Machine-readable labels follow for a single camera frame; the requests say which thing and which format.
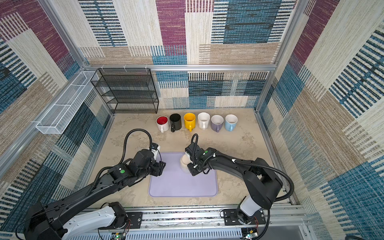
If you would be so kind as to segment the cream upside-down mug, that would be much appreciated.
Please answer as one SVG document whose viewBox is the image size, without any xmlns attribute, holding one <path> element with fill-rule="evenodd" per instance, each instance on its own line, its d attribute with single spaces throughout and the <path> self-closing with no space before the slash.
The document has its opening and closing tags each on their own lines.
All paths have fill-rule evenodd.
<svg viewBox="0 0 384 240">
<path fill-rule="evenodd" d="M 181 166 L 181 169 L 183 172 L 185 173 L 190 173 L 189 171 L 189 168 L 188 168 L 188 164 L 191 163 L 191 159 L 190 159 L 190 156 L 189 154 L 185 153 L 181 159 L 180 159 L 180 166 Z"/>
</svg>

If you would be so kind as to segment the white faceted ceramic mug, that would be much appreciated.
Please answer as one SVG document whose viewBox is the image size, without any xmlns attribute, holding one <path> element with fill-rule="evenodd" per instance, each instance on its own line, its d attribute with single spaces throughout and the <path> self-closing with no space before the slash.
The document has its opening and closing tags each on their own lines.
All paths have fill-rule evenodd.
<svg viewBox="0 0 384 240">
<path fill-rule="evenodd" d="M 210 126 L 211 116 L 208 113 L 202 112 L 198 114 L 198 124 L 201 130 L 207 130 Z"/>
</svg>

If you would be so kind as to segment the lavender ceramic mug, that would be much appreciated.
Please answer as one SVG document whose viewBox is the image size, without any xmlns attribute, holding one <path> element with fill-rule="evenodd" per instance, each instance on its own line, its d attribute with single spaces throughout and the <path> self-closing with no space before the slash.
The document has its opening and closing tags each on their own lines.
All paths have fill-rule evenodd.
<svg viewBox="0 0 384 240">
<path fill-rule="evenodd" d="M 211 117 L 211 129 L 217 133 L 220 132 L 224 124 L 224 118 L 221 115 Z"/>
</svg>

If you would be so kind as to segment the yellow ceramic mug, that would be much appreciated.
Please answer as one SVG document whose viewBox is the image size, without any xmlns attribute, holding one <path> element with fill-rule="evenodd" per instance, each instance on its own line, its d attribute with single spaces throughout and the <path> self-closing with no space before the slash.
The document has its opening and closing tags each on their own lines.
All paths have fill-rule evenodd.
<svg viewBox="0 0 384 240">
<path fill-rule="evenodd" d="M 193 113 L 187 113 L 184 115 L 185 128 L 192 132 L 196 127 L 196 116 Z"/>
</svg>

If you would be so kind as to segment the white upside-down mug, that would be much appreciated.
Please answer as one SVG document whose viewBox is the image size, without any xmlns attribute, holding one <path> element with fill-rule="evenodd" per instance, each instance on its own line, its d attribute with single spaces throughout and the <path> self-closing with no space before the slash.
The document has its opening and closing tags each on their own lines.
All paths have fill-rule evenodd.
<svg viewBox="0 0 384 240">
<path fill-rule="evenodd" d="M 158 129 L 161 133 L 165 133 L 170 129 L 170 121 L 167 116 L 160 116 L 156 119 Z"/>
</svg>

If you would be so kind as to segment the black ceramic mug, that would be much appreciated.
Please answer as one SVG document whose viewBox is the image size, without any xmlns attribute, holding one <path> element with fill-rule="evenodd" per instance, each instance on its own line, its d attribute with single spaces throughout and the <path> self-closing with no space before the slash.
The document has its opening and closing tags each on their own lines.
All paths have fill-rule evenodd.
<svg viewBox="0 0 384 240">
<path fill-rule="evenodd" d="M 174 133 L 182 128 L 181 115 L 171 114 L 170 117 L 171 132 Z"/>
</svg>

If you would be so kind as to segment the light blue ceramic mug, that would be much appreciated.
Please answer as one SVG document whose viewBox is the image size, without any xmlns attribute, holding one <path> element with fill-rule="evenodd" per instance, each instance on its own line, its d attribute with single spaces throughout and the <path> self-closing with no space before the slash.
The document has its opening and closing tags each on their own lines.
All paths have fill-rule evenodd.
<svg viewBox="0 0 384 240">
<path fill-rule="evenodd" d="M 236 125 L 238 123 L 238 117 L 233 115 L 233 114 L 229 114 L 229 115 L 226 115 L 225 117 L 225 129 L 229 132 L 232 132 Z"/>
</svg>

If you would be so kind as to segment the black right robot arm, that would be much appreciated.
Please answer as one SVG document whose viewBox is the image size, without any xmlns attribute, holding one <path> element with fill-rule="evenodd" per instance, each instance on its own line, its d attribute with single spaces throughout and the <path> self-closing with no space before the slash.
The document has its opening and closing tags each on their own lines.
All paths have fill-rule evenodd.
<svg viewBox="0 0 384 240">
<path fill-rule="evenodd" d="M 264 159 L 242 160 L 208 148 L 204 150 L 192 142 L 185 148 L 189 172 L 192 176 L 206 170 L 217 170 L 243 180 L 249 195 L 238 205 L 237 221 L 249 224 L 257 211 L 270 210 L 274 202 L 288 199 L 295 190 L 292 179 L 283 171 L 273 168 Z"/>
</svg>

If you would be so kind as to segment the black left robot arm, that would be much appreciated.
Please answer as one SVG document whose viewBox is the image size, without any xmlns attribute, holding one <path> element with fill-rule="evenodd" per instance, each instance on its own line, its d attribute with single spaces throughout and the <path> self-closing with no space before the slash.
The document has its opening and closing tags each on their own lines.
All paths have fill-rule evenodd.
<svg viewBox="0 0 384 240">
<path fill-rule="evenodd" d="M 90 185 L 51 204 L 34 204 L 22 223 L 24 238 L 68 240 L 98 228 L 125 228 L 129 217 L 118 202 L 93 212 L 83 214 L 82 211 L 125 187 L 136 185 L 147 176 L 160 176 L 166 163 L 157 162 L 159 149 L 160 146 L 150 140 L 149 147 L 138 151 L 134 158 L 121 158 L 117 165 L 102 168 Z"/>
</svg>

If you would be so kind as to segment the lavender silicone mat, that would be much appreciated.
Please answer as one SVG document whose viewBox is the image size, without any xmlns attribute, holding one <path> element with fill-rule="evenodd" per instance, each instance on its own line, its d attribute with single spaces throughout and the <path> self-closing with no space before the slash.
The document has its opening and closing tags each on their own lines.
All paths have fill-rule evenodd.
<svg viewBox="0 0 384 240">
<path fill-rule="evenodd" d="M 159 177 L 151 177 L 149 195 L 151 197 L 214 197 L 218 194 L 217 173 L 210 171 L 207 175 L 200 173 L 192 176 L 181 167 L 183 152 L 161 153 L 166 163 Z"/>
</svg>

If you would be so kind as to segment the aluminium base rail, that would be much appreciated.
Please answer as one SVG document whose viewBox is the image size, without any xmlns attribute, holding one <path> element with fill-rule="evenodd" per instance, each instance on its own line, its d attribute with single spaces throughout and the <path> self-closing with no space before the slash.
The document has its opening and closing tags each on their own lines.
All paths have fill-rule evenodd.
<svg viewBox="0 0 384 240">
<path fill-rule="evenodd" d="M 91 230 L 78 240 L 315 240 L 301 205 L 277 203 L 256 212 L 248 225 L 235 221 L 235 205 L 126 208 L 133 224 L 120 230 Z"/>
</svg>

